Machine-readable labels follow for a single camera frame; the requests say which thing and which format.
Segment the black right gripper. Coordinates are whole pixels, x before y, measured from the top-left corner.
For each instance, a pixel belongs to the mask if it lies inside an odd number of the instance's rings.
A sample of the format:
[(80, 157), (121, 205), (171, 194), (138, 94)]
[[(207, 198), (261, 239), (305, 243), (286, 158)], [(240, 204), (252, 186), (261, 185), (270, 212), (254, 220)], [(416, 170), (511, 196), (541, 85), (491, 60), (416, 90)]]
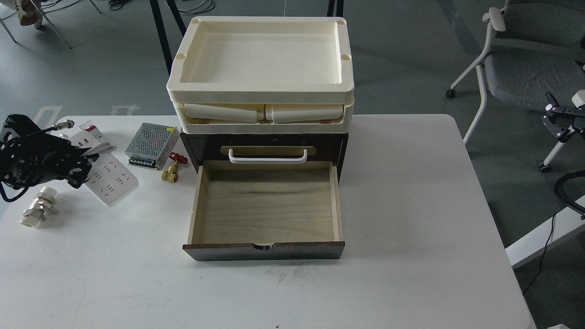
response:
[[(584, 133), (585, 91), (577, 91), (572, 96), (572, 103), (576, 106), (576, 109), (561, 107), (556, 98), (548, 91), (545, 93), (545, 96), (549, 104), (545, 107), (546, 114), (541, 117), (541, 121), (556, 139), (568, 139), (576, 131)], [(556, 126), (555, 121), (560, 118), (570, 119), (573, 123), (569, 128)]]

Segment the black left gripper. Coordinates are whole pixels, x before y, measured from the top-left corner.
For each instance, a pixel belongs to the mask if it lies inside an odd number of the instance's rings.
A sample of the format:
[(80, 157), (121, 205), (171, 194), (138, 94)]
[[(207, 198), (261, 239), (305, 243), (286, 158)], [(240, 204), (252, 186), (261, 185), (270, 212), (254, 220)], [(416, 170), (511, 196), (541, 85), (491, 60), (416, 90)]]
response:
[(23, 188), (66, 180), (79, 189), (88, 181), (92, 163), (100, 158), (84, 155), (88, 150), (46, 133), (26, 115), (8, 115), (1, 129), (1, 181)]

